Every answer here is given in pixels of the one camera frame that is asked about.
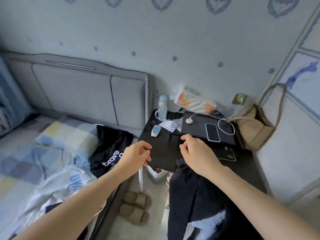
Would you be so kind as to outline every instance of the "purple giraffe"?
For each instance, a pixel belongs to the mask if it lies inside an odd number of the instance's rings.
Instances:
[[[319,63],[318,61],[311,62],[310,65],[308,65],[305,68],[302,68],[301,70],[296,72],[294,75],[290,76],[288,78],[287,82],[285,83],[287,88],[289,90],[291,90],[292,87],[294,86],[296,80],[298,79],[298,77],[301,76],[303,73],[305,73],[305,72],[316,72],[318,70],[318,68],[317,68],[318,63]]]

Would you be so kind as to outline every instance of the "left hand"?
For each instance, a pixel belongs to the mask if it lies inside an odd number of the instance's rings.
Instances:
[[[123,156],[115,169],[120,170],[125,179],[138,172],[142,166],[148,165],[147,161],[151,161],[150,150],[144,148],[151,149],[152,146],[142,140],[128,146],[124,150]]]

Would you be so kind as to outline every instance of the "smartphone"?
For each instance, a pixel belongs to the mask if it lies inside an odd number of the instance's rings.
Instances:
[[[208,141],[221,142],[217,125],[206,123],[205,130],[207,132]]]

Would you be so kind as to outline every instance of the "person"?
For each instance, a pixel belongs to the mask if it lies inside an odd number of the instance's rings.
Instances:
[[[223,166],[202,140],[189,134],[181,139],[184,143],[180,150],[188,166],[219,187],[265,240],[320,239],[313,226]],[[114,169],[42,216],[14,239],[77,239],[112,191],[151,161],[150,149],[152,146],[144,141],[127,147]]]

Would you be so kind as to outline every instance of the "brown slipper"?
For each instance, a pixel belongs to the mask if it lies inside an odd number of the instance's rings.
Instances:
[[[127,192],[123,199],[126,203],[146,209],[151,205],[151,199],[144,193]]]
[[[144,226],[149,220],[148,212],[134,205],[122,204],[119,214],[136,226]]]

